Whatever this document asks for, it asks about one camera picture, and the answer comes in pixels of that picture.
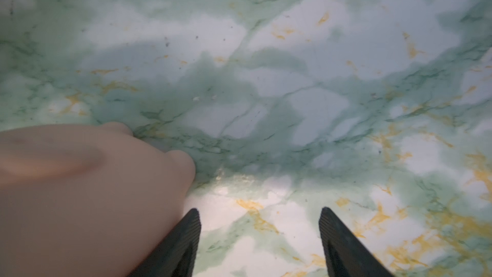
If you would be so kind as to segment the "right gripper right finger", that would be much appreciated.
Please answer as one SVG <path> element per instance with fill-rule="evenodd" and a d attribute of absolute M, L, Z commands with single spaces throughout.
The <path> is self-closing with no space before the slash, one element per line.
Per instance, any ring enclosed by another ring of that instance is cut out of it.
<path fill-rule="evenodd" d="M 330 277 L 393 277 L 328 207 L 322 209 L 319 230 Z"/>

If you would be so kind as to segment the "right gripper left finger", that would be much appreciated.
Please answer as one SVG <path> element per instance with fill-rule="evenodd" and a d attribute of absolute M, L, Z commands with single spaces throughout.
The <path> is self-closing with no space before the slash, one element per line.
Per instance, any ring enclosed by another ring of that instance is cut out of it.
<path fill-rule="evenodd" d="M 191 209 L 129 277 L 191 277 L 200 234 L 199 211 Z"/>

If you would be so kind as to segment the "pink piggy bank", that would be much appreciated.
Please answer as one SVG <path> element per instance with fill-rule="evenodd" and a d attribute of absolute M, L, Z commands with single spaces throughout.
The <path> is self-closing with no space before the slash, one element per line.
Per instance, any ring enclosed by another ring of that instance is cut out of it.
<path fill-rule="evenodd" d="M 1 275 L 127 276 L 183 216 L 196 166 L 121 123 L 1 133 Z"/>

